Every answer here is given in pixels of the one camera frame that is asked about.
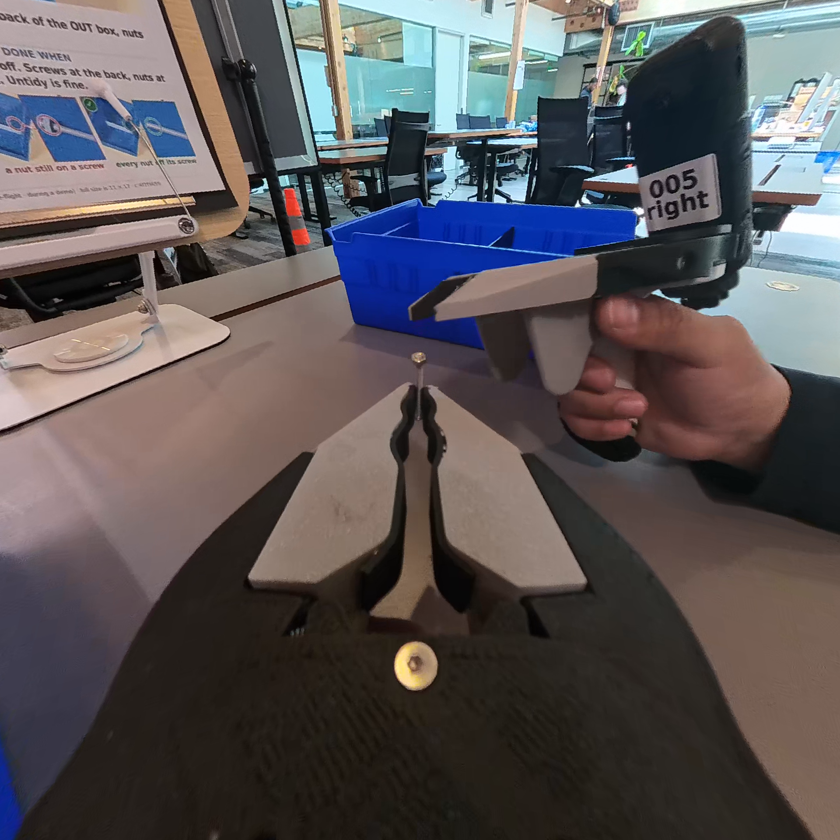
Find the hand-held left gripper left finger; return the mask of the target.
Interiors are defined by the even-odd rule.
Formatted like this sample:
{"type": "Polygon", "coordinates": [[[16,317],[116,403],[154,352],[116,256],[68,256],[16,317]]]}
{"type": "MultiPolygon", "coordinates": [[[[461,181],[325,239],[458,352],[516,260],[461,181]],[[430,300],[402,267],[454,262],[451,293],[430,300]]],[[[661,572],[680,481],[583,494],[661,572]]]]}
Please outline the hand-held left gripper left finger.
{"type": "Polygon", "coordinates": [[[417,388],[404,384],[325,439],[248,573],[256,590],[369,612],[403,570],[405,461],[417,388]]]}

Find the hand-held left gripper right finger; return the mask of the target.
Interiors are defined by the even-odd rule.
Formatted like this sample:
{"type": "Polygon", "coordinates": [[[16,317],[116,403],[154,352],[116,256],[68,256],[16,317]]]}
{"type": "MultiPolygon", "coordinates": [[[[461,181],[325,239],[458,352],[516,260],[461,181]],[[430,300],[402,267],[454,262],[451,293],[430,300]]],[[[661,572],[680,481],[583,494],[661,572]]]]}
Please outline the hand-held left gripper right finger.
{"type": "Polygon", "coordinates": [[[421,394],[436,587],[458,613],[587,580],[520,450],[436,386],[421,394]]]}

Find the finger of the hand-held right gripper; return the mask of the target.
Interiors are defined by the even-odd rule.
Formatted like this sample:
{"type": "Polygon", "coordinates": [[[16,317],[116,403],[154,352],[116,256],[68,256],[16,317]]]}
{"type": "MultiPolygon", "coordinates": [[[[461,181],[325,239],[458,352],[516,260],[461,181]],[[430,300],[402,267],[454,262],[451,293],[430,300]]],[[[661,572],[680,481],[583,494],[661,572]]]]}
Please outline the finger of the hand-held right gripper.
{"type": "Polygon", "coordinates": [[[591,351],[594,256],[489,269],[435,304],[435,319],[474,319],[498,380],[509,382],[534,360],[545,391],[562,396],[579,383],[591,351]]]}
{"type": "Polygon", "coordinates": [[[527,285],[516,273],[452,276],[409,305],[408,318],[475,320],[491,370],[498,380],[510,381],[522,372],[531,349],[522,315],[527,285]]]}

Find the blue divided plastic bin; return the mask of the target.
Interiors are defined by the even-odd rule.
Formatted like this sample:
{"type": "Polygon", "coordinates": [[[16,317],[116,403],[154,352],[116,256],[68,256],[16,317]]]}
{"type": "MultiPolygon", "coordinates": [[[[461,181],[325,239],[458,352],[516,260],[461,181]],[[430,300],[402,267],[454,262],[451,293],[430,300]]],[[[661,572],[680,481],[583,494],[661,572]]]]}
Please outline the blue divided plastic bin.
{"type": "Polygon", "coordinates": [[[415,300],[450,277],[572,257],[635,238],[625,208],[414,200],[331,227],[353,321],[474,349],[474,319],[412,321],[415,300]]]}

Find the person's right forearm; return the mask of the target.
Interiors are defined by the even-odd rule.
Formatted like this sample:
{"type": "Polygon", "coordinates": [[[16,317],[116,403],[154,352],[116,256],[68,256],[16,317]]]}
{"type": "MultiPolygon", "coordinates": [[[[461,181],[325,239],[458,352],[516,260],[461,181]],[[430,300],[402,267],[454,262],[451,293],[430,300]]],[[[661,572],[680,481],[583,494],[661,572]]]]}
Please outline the person's right forearm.
{"type": "Polygon", "coordinates": [[[690,471],[711,497],[839,533],[839,380],[777,366],[791,388],[758,473],[715,461],[690,471]]]}

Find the brown-edged grey desk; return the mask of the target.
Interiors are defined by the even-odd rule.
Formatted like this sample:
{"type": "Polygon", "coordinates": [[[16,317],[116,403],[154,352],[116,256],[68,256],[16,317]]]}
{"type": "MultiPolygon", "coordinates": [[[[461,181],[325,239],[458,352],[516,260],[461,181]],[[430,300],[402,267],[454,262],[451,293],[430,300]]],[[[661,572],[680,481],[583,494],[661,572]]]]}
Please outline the brown-edged grey desk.
{"type": "MultiPolygon", "coordinates": [[[[338,280],[338,261],[333,249],[327,247],[165,289],[158,297],[161,305],[179,305],[220,322],[338,280]]],[[[1,332],[1,344],[12,349],[51,338],[125,313],[137,313],[139,305],[140,298],[132,296],[99,308],[5,330],[1,332]]]]}

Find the person's right hand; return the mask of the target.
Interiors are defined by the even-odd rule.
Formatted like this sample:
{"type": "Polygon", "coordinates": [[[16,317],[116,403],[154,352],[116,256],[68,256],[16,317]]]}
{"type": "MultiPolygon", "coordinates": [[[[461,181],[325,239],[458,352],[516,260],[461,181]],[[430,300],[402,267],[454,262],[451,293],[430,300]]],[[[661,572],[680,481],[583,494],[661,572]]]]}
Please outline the person's right hand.
{"type": "Polygon", "coordinates": [[[595,323],[633,351],[635,388],[591,354],[575,389],[558,402],[579,438],[635,435],[638,445],[674,459],[714,461],[758,473],[791,401],[791,387],[734,318],[693,311],[661,297],[609,297],[595,323]]]}

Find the black office chair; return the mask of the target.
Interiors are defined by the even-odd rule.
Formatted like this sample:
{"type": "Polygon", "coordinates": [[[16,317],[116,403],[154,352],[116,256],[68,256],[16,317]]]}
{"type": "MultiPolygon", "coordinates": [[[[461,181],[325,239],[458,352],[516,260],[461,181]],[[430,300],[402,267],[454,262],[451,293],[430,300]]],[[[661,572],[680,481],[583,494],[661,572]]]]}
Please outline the black office chair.
{"type": "Polygon", "coordinates": [[[354,175],[364,184],[365,195],[348,199],[355,211],[377,212],[396,204],[418,200],[428,205],[426,148],[429,112],[395,108],[391,114],[388,144],[381,175],[354,175]]]}
{"type": "Polygon", "coordinates": [[[529,171],[527,204],[574,207],[593,176],[585,98],[538,99],[537,147],[529,171]]]}

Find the long wooden top table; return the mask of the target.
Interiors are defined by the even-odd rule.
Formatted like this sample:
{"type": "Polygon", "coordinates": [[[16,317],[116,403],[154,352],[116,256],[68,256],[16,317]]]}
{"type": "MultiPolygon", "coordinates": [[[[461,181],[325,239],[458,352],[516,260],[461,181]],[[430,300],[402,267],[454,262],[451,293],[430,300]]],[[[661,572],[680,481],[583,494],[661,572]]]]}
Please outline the long wooden top table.
{"type": "MultiPolygon", "coordinates": [[[[514,151],[522,146],[522,139],[530,132],[512,129],[456,130],[453,132],[429,132],[426,156],[441,154],[445,149],[472,142],[478,144],[478,202],[493,201],[499,154],[514,151]]],[[[318,147],[318,159],[325,172],[346,170],[348,172],[370,169],[377,166],[382,173],[388,140],[336,141],[328,150],[318,147]]]]}

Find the white document stand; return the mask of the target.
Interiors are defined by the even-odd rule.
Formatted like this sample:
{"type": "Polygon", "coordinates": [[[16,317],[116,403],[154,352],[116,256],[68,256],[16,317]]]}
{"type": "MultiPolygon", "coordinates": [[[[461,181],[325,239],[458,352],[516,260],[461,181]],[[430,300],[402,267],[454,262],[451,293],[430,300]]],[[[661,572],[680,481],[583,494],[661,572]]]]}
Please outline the white document stand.
{"type": "Polygon", "coordinates": [[[202,233],[194,214],[194,191],[178,186],[171,169],[197,167],[193,154],[163,156],[153,139],[171,136],[195,151],[197,142],[186,127],[171,129],[152,116],[148,133],[145,114],[135,100],[123,100],[109,80],[94,77],[82,95],[69,98],[79,116],[65,122],[58,97],[18,97],[29,116],[2,128],[43,140],[90,141],[99,152],[114,151],[105,143],[102,125],[131,135],[137,151],[146,150],[150,164],[136,154],[132,161],[101,159],[53,161],[42,165],[13,167],[7,174],[47,174],[51,179],[68,175],[68,183],[47,183],[42,191],[25,190],[5,181],[2,199],[76,198],[76,205],[48,206],[47,216],[34,213],[3,226],[10,238],[2,239],[2,279],[28,277],[32,273],[74,268],[95,261],[136,257],[143,295],[136,309],[123,315],[97,320],[85,327],[60,332],[45,339],[30,340],[8,349],[2,345],[2,431],[20,427],[61,408],[157,371],[215,347],[229,337],[227,328],[216,325],[189,308],[160,304],[154,275],[154,254],[166,247],[191,244],[202,233]]]}

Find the orange traffic cone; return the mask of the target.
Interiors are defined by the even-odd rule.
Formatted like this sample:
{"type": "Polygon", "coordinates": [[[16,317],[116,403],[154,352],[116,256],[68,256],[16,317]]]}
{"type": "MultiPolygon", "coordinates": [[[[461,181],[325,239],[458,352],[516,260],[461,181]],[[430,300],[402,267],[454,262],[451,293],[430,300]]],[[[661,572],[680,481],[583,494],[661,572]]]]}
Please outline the orange traffic cone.
{"type": "Polygon", "coordinates": [[[307,253],[312,248],[308,226],[303,216],[298,193],[293,187],[283,189],[284,203],[290,227],[291,240],[296,247],[297,254],[307,253]]]}

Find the black stanchion pole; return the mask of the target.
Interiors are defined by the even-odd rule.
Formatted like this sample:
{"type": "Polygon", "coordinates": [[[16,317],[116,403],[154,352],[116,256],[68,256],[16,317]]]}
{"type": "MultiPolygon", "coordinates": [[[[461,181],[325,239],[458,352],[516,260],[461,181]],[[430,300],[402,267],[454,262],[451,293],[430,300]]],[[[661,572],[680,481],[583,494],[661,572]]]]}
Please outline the black stanchion pole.
{"type": "Polygon", "coordinates": [[[259,99],[259,91],[256,84],[256,66],[253,62],[245,58],[239,59],[238,61],[222,58],[222,65],[226,78],[237,82],[242,91],[250,127],[255,136],[259,169],[268,186],[281,242],[286,256],[295,256],[298,251],[293,241],[291,223],[287,214],[284,194],[280,186],[275,156],[270,145],[266,117],[259,99]]]}

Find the wooden backing board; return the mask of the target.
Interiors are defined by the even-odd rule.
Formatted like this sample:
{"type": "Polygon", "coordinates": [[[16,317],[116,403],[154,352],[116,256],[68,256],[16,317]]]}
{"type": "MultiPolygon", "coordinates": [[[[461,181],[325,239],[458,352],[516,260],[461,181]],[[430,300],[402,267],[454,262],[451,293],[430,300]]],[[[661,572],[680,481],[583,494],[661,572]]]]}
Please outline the wooden backing board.
{"type": "MultiPolygon", "coordinates": [[[[159,3],[208,147],[226,185],[221,192],[194,196],[192,210],[199,216],[202,233],[193,242],[202,243],[233,233],[245,219],[249,203],[248,180],[192,3],[159,3]]],[[[24,215],[29,216],[2,213],[2,227],[20,221],[24,215]]],[[[41,219],[47,216],[47,211],[34,212],[34,215],[35,219],[41,219]]]]}

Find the silver-framed dark panel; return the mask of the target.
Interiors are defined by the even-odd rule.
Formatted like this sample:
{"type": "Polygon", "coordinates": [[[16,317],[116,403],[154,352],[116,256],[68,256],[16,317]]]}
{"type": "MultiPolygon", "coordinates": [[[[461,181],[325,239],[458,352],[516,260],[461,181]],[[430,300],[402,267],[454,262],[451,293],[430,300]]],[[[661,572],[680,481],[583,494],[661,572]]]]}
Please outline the silver-framed dark panel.
{"type": "Polygon", "coordinates": [[[287,6],[282,1],[193,1],[193,11],[248,175],[261,175],[256,137],[239,82],[224,60],[250,61],[279,174],[319,163],[287,6]]]}

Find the printed instruction sheet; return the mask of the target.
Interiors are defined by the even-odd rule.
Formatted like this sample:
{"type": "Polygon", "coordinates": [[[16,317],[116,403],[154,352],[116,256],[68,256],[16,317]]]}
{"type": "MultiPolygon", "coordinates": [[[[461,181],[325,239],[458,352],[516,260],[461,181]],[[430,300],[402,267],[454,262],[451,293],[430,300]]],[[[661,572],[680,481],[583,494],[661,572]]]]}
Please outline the printed instruction sheet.
{"type": "Polygon", "coordinates": [[[1,2],[1,208],[225,189],[159,2],[1,2]]]}

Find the wooden support post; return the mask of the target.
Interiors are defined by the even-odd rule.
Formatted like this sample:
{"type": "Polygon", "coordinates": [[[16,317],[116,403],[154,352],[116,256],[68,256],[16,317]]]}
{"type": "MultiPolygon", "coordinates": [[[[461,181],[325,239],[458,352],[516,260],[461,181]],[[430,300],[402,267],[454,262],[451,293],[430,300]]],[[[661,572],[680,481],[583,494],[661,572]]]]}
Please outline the wooden support post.
{"type": "Polygon", "coordinates": [[[338,1],[320,1],[319,5],[336,136],[339,140],[352,140],[354,132],[343,47],[343,31],[340,21],[340,5],[338,1]]]}

